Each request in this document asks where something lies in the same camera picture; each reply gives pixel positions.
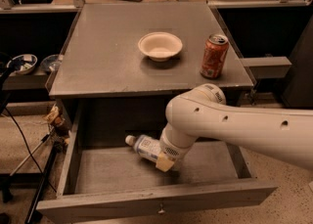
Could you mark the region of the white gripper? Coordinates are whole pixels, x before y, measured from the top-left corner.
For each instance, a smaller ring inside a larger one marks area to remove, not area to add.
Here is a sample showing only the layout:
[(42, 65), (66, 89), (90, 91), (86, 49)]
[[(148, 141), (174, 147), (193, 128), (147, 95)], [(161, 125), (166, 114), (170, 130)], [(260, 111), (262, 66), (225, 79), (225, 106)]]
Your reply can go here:
[(196, 140), (197, 137), (187, 135), (167, 123), (159, 139), (162, 152), (157, 157), (156, 168), (167, 172), (174, 165), (175, 159), (183, 158)]

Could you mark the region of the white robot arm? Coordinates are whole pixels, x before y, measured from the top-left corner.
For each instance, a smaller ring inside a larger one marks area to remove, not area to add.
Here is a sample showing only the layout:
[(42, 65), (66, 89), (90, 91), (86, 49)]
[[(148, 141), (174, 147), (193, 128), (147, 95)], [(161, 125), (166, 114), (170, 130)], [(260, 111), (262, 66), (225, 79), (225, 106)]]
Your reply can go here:
[(199, 138), (313, 169), (313, 111), (231, 107), (219, 87), (206, 83), (170, 100), (165, 116), (156, 162), (162, 171), (172, 168)]

